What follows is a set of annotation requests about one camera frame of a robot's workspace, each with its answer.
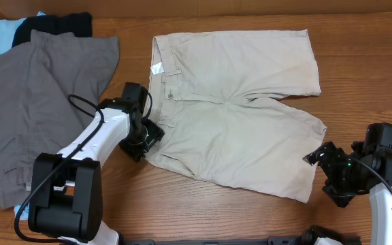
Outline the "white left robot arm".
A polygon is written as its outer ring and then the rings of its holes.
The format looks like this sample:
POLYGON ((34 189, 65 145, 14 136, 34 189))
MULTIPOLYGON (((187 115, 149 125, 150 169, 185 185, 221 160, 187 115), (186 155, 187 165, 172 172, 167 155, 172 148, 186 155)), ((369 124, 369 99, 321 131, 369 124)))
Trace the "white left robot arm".
POLYGON ((45 243, 123 244, 103 221, 101 168, 119 146, 140 161, 164 132, 148 116, 152 97, 128 82, 122 95, 95 105, 90 125, 56 154, 41 153, 33 164, 28 226, 45 243))

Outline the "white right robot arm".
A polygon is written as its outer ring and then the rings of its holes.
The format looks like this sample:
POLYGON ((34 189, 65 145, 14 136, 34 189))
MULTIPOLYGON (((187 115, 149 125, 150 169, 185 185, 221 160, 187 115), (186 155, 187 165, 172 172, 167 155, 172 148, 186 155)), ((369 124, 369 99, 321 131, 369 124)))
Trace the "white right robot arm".
POLYGON ((325 142, 304 161, 318 165, 327 179, 322 190, 340 208, 368 195, 372 207, 372 244, 392 244, 392 124, 373 123, 365 139, 354 141, 346 154, 325 142))

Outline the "beige cotton shorts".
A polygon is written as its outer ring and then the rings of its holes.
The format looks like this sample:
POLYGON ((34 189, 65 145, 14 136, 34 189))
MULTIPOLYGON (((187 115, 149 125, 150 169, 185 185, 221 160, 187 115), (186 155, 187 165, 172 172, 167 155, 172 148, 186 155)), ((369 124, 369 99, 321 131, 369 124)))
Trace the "beige cotton shorts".
POLYGON ((146 158, 196 180, 306 203, 323 122, 283 104, 320 95, 309 34, 215 31, 152 41, 150 119, 164 130, 146 158))

